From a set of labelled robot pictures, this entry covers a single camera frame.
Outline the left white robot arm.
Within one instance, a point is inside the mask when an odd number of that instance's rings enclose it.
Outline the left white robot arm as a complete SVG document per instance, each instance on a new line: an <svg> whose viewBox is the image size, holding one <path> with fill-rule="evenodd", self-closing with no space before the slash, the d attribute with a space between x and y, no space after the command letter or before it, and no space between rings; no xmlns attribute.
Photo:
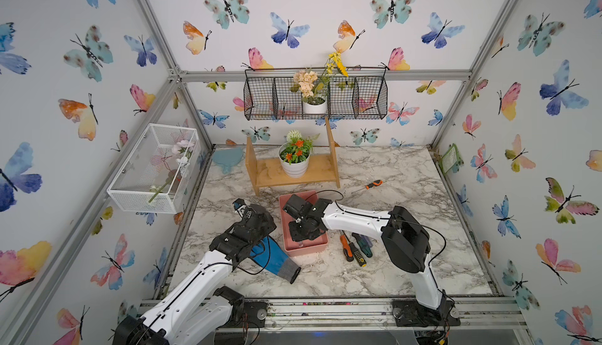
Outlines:
<svg viewBox="0 0 602 345"><path fill-rule="evenodd" d="M221 283L276 225L263 206L238 199L235 207L240 221L214 238L194 271L160 303L141 318L125 317L113 344L198 344L221 326L245 324L244 296Z"/></svg>

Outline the orange handled screwdriver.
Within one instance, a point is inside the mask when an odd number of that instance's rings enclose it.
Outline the orange handled screwdriver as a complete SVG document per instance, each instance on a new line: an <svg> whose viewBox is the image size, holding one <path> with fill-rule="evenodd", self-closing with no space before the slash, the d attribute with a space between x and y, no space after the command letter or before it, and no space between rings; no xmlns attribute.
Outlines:
<svg viewBox="0 0 602 345"><path fill-rule="evenodd" d="M343 232L340 233L340 241L343 246L343 253L345 255L346 261L352 262L354 260L354 255L351 251L351 247L347 241L346 235L344 235Z"/></svg>

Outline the green black screwdriver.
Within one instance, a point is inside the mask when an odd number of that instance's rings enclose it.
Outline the green black screwdriver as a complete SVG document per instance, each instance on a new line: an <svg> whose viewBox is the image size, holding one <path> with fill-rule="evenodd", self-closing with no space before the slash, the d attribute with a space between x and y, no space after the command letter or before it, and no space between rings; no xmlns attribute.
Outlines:
<svg viewBox="0 0 602 345"><path fill-rule="evenodd" d="M369 248L368 245L365 243L365 240L363 240L362 235L354 232L352 236L357 241L357 244L359 245L360 250L363 252L363 254L368 258L372 258L372 249Z"/></svg>

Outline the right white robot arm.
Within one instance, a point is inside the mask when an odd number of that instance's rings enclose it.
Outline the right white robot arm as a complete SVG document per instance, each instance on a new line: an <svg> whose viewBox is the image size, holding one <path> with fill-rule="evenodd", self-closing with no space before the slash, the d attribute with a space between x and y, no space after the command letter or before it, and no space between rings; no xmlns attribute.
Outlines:
<svg viewBox="0 0 602 345"><path fill-rule="evenodd" d="M368 211L329 199L311 203L293 195L283 211L293 219L288 228L295 242L314 240L327 231L352 232L382 242L392 265L409 274L415 292L413 300L393 302L396 326L447 329L461 324L453 314L455 301L430 269L430 234L406 208Z"/></svg>

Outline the small orange black screwdriver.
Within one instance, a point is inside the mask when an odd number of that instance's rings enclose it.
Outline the small orange black screwdriver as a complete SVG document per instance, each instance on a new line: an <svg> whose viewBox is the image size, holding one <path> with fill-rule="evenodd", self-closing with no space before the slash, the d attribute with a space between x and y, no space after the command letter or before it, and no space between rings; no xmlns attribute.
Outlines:
<svg viewBox="0 0 602 345"><path fill-rule="evenodd" d="M382 180L374 180L374 181L366 184L365 186L362 186L361 188L359 188L358 190L356 190L356 192L369 190L371 188L376 188L376 187L379 187L382 184L383 184Z"/></svg>

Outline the black yellow screwdriver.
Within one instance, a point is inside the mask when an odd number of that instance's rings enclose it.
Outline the black yellow screwdriver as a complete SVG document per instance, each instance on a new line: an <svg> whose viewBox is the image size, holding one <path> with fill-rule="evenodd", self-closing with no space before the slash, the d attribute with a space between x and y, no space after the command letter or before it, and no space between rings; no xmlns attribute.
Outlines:
<svg viewBox="0 0 602 345"><path fill-rule="evenodd" d="M354 260L357 261L358 265L360 267L365 267L367 265L365 258L362 255L362 252L357 248L357 246L355 246L355 244L347 237L347 235L345 235L346 241L349 244L349 247L351 249L351 253L354 257Z"/></svg>

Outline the pink plastic storage box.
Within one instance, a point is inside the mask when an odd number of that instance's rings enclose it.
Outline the pink plastic storage box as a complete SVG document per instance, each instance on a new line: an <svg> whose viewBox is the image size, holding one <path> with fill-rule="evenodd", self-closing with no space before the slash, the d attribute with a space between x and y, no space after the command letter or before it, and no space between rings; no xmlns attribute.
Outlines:
<svg viewBox="0 0 602 345"><path fill-rule="evenodd" d="M280 212L282 218L282 231L284 235L285 252L290 257L299 257L308 254L315 254L325 251L329 244L329 237L326 232L322 232L319 237L313 239L304 239L297 241L291 232L290 224L299 225L300 221L305 220L318 200L316 191L301 191L291 195L279 197Z"/></svg>

